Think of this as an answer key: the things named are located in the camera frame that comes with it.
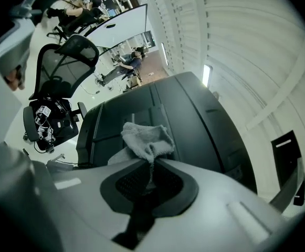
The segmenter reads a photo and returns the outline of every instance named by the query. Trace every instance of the gray towel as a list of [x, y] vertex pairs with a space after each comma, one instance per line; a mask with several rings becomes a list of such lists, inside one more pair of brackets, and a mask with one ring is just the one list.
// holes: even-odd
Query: gray towel
[[157, 156], [170, 154], [174, 150], [174, 142], [162, 125], [151, 127], [127, 122], [121, 134], [127, 147], [111, 157], [108, 165], [137, 157], [152, 164]]

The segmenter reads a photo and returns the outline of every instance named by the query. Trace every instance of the chair armrest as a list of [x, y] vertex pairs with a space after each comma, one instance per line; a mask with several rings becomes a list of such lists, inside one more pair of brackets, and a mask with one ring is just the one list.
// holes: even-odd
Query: chair armrest
[[23, 121], [24, 128], [27, 134], [27, 137], [31, 142], [35, 142], [39, 140], [38, 131], [36, 128], [35, 118], [33, 116], [32, 107], [25, 107], [23, 110]]
[[78, 102], [78, 107], [82, 118], [85, 119], [85, 116], [87, 114], [87, 108], [85, 107], [85, 104], [83, 102]]

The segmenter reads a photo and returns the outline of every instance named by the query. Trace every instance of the black machine cover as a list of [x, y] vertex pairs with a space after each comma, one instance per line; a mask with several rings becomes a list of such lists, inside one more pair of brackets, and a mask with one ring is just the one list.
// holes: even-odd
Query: black machine cover
[[94, 167], [125, 147], [126, 122], [164, 125], [175, 142], [166, 159], [226, 174], [257, 192], [247, 150], [232, 120], [191, 72], [126, 92], [91, 109], [81, 126], [78, 163]]

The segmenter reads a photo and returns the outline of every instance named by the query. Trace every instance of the corrugated white wall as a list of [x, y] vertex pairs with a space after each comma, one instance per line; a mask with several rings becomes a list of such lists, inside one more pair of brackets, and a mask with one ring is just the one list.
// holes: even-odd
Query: corrugated white wall
[[305, 26], [286, 0], [149, 0], [168, 72], [213, 67], [220, 94], [247, 147], [258, 194], [278, 191], [270, 141], [294, 130], [305, 166]]

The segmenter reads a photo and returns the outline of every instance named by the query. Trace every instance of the mesh chair back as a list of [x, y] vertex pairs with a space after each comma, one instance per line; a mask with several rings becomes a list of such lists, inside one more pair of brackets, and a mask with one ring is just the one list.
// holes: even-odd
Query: mesh chair back
[[71, 98], [95, 71], [98, 59], [97, 47], [80, 35], [72, 35], [62, 46], [45, 45], [38, 55], [35, 92], [29, 99]]

